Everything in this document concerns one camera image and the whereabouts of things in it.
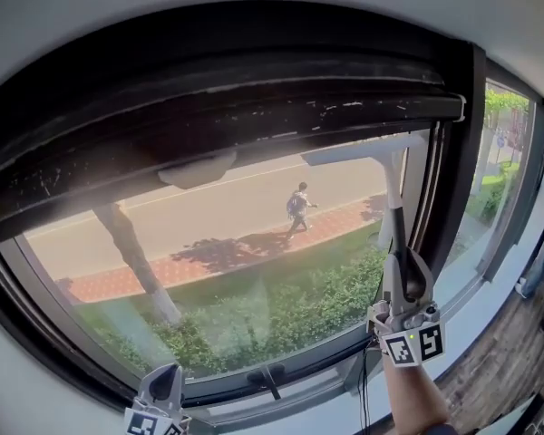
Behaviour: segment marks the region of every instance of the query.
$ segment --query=grass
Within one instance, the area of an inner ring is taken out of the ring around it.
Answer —
[[[311,275],[335,266],[347,266],[359,259],[367,250],[367,239],[378,234],[381,221],[362,227],[340,237],[296,252],[249,266],[223,275],[209,277],[168,289],[177,307],[185,314],[200,309],[216,307],[227,298],[251,296],[254,281],[264,286],[265,292],[277,291],[282,285],[297,285],[307,290]],[[128,304],[146,320],[151,319],[152,303],[146,295],[135,295],[100,303],[79,304],[76,311],[92,329],[111,329],[112,324],[104,313],[108,306]]]

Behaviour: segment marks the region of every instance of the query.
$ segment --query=wooden floor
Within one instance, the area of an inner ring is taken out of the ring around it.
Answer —
[[[483,428],[527,400],[544,397],[544,282],[532,300],[512,293],[461,359],[437,381],[459,433]],[[394,433],[393,423],[372,433]]]

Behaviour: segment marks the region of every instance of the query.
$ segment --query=red brick sidewalk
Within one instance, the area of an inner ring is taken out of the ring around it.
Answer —
[[[311,212],[307,220],[313,228],[307,232],[300,228],[301,231],[296,232],[290,241],[286,241],[286,232],[290,227],[287,221],[282,227],[262,234],[228,240],[201,240],[190,249],[150,261],[150,265],[166,287],[218,276],[325,242],[375,222],[383,216],[385,198],[385,195],[375,195],[340,208]],[[143,293],[141,285],[127,266],[63,279],[57,284],[74,304],[96,303]]]

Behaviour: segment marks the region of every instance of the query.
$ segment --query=tree trunk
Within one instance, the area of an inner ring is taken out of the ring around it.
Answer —
[[[181,312],[153,273],[129,218],[116,203],[95,208],[93,212],[111,234],[123,261],[131,268],[145,293],[151,297],[157,319],[174,325],[179,324]]]
[[[488,157],[490,156],[491,144],[493,142],[495,131],[498,127],[499,114],[499,111],[494,111],[489,120],[490,126],[486,127],[484,125],[483,131],[481,132],[480,155],[478,156],[478,163],[475,167],[475,177],[473,178],[473,185],[471,186],[472,195],[477,195],[480,193],[481,182],[483,181],[483,177],[486,174],[486,168],[488,166]]]

